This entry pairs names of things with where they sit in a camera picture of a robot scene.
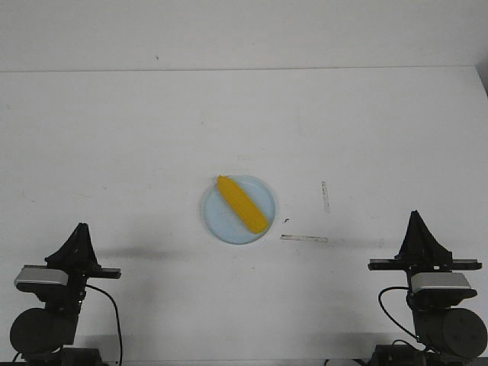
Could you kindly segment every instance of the light blue plate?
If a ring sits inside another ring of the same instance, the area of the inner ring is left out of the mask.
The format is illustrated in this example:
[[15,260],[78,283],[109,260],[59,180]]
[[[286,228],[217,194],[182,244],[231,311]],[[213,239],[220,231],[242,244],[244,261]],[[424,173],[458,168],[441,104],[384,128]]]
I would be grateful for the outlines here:
[[257,178],[249,175],[231,175],[241,189],[251,198],[252,202],[265,215],[268,220],[268,228],[253,234],[237,217],[217,190],[217,184],[213,185],[202,201],[202,217],[209,231],[220,240],[229,244],[247,244],[254,242],[265,235],[275,219],[275,199],[266,185]]

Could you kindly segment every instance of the white wall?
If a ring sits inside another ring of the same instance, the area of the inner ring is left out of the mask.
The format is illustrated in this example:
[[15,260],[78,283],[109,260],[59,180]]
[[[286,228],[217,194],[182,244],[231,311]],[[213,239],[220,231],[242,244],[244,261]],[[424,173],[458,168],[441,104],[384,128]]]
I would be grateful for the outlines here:
[[0,70],[459,66],[485,0],[0,2]]

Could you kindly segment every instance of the corn cob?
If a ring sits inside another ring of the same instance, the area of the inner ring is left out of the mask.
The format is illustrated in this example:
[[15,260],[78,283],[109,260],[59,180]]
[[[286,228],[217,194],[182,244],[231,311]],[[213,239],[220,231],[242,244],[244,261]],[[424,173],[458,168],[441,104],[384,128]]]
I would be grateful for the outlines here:
[[260,233],[268,227],[265,215],[234,180],[219,175],[217,177],[217,189],[251,233]]

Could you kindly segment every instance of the white table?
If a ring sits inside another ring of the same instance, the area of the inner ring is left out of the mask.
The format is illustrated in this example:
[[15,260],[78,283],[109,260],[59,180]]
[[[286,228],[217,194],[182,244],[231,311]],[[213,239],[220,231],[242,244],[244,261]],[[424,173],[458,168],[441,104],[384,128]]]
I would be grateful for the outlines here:
[[[2,73],[0,355],[14,318],[41,306],[14,277],[83,221],[99,262],[122,268],[92,283],[119,303],[127,360],[367,357],[401,336],[377,292],[405,284],[368,259],[397,253],[411,210],[455,258],[488,259],[487,121],[473,67]],[[258,242],[205,230],[219,174],[272,188]],[[465,306],[488,320],[488,271],[467,276],[480,294]],[[386,303],[412,327],[402,294]],[[117,357],[96,293],[77,334]]]

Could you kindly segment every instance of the scuff mark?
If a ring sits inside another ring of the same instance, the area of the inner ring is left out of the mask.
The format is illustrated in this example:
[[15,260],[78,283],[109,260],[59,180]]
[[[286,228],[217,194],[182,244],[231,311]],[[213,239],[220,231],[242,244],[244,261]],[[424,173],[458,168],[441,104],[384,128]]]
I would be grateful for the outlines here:
[[329,192],[327,191],[327,183],[325,183],[325,181],[322,181],[322,196],[324,210],[326,213],[330,214]]
[[243,162],[246,160],[251,160],[251,159],[252,159],[252,156],[249,154],[238,154],[237,155],[237,160],[239,160],[240,162]]
[[294,240],[297,242],[329,242],[329,238],[323,236],[281,235],[280,239]]
[[22,197],[25,198],[26,200],[32,202],[33,204],[36,204],[37,201],[36,200],[33,200],[32,198],[28,197],[25,195],[25,191],[22,191]]
[[302,118],[302,110],[301,106],[298,105],[297,109],[295,110],[295,122],[297,124],[297,134],[299,136],[304,136],[305,135],[305,128],[303,126],[303,118]]

